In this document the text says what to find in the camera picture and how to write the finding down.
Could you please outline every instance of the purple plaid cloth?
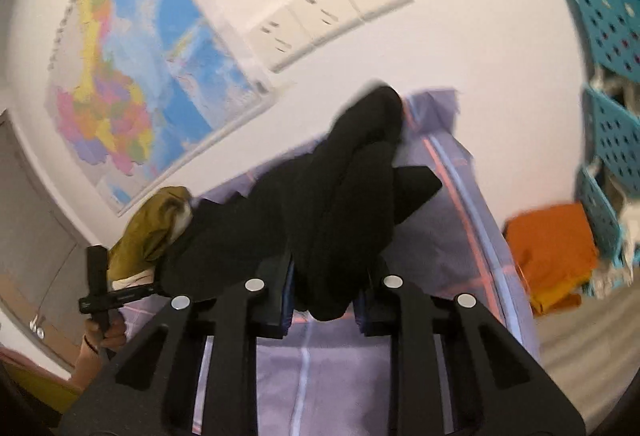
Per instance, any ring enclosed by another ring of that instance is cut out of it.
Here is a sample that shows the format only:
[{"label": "purple plaid cloth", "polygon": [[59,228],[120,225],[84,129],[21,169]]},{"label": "purple plaid cloth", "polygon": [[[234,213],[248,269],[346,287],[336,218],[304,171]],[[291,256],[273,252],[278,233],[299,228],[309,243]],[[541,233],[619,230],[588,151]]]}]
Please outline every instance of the purple plaid cloth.
[{"label": "purple plaid cloth", "polygon": [[[427,165],[444,186],[396,227],[383,252],[390,269],[423,291],[478,298],[538,358],[532,314],[511,253],[473,174],[472,158],[452,136],[457,112],[452,90],[422,92],[405,100],[405,127],[396,165]],[[317,142],[227,181],[202,197],[222,202],[246,194],[281,159],[310,151]],[[122,309],[133,336],[167,299],[148,297]],[[200,432],[204,383],[212,340],[202,363],[193,429]],[[284,340],[258,339],[257,401],[260,434],[364,436],[386,434],[389,340],[362,336],[348,312],[321,323],[296,313]],[[446,426],[451,429],[446,416]]]}]

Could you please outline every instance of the bed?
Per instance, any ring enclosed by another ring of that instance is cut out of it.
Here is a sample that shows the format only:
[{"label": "bed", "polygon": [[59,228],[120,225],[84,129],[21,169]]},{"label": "bed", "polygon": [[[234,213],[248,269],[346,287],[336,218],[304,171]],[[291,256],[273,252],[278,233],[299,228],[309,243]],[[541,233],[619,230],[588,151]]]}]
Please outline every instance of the bed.
[{"label": "bed", "polygon": [[[537,359],[538,339],[526,292],[476,184],[472,157],[452,135],[457,111],[453,90],[424,91],[404,100],[404,130],[395,164],[427,165],[444,185],[396,227],[394,240],[382,255],[392,272],[424,292],[447,298],[461,292],[475,295]],[[273,164],[316,144],[308,143],[239,175],[200,199],[223,202],[236,191],[245,194]],[[153,295],[124,307],[127,335],[133,336],[166,301]],[[211,348],[209,339],[194,412],[196,433]],[[296,312],[283,340],[258,339],[261,434],[382,436],[388,391],[389,340],[361,336],[351,310],[328,323]]]}]

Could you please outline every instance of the yellow fabric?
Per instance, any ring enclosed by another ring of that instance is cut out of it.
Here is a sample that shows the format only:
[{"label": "yellow fabric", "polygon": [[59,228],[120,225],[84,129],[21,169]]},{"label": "yellow fabric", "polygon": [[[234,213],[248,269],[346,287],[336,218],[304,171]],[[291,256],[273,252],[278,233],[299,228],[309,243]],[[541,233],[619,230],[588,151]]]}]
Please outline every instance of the yellow fabric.
[{"label": "yellow fabric", "polygon": [[7,362],[3,365],[16,384],[61,414],[64,414],[80,396],[73,386],[54,382],[46,376],[41,376],[37,371],[23,369]]},{"label": "yellow fabric", "polygon": [[184,210],[190,198],[184,187],[165,187],[151,196],[109,250],[108,279],[126,279],[155,266],[170,243],[176,215]]},{"label": "yellow fabric", "polygon": [[536,315],[580,305],[572,291],[598,264],[580,203],[523,213],[508,222],[506,239]]}]

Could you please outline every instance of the colorful wall map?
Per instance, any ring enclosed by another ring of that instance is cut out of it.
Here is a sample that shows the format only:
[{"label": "colorful wall map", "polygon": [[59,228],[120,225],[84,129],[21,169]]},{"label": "colorful wall map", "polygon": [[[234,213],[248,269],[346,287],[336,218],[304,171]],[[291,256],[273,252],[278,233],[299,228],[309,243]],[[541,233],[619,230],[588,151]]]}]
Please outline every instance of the colorful wall map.
[{"label": "colorful wall map", "polygon": [[49,114],[116,212],[265,99],[193,0],[72,0]]}]

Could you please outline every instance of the door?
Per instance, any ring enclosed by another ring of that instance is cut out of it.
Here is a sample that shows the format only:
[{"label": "door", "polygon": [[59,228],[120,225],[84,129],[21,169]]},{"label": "door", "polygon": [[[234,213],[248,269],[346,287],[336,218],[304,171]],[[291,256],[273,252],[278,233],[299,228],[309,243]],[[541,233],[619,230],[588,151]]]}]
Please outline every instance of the door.
[{"label": "door", "polygon": [[87,242],[62,214],[0,116],[0,300],[65,367],[82,342]]}]

